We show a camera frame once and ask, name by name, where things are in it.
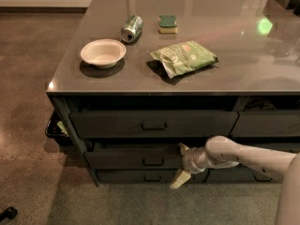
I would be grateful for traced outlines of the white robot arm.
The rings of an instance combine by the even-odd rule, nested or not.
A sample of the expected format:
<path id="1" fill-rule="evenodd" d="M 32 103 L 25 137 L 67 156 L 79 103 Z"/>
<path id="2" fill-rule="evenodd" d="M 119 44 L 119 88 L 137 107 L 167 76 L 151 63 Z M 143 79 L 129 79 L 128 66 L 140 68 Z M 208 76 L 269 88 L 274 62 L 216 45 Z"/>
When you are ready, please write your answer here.
<path id="1" fill-rule="evenodd" d="M 181 167 L 170 184 L 178 189 L 192 174 L 206 169 L 225 169 L 242 164 L 282 183 L 275 225 L 300 225 L 300 154 L 247 146 L 224 136 L 207 140 L 203 147 L 179 143 Z"/>

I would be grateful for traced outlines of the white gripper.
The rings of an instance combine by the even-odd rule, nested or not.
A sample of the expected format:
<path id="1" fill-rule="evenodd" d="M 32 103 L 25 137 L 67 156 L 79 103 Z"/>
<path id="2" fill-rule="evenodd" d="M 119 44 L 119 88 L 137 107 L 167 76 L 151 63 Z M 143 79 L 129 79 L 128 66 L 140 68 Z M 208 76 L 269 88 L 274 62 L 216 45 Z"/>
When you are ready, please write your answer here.
<path id="1" fill-rule="evenodd" d="M 171 189 L 178 189 L 184 185 L 191 174 L 202 173 L 208 168 L 207 153 L 203 147 L 189 148 L 183 143 L 179 143 L 180 154 L 182 155 L 182 169 L 179 169 L 170 184 Z"/>

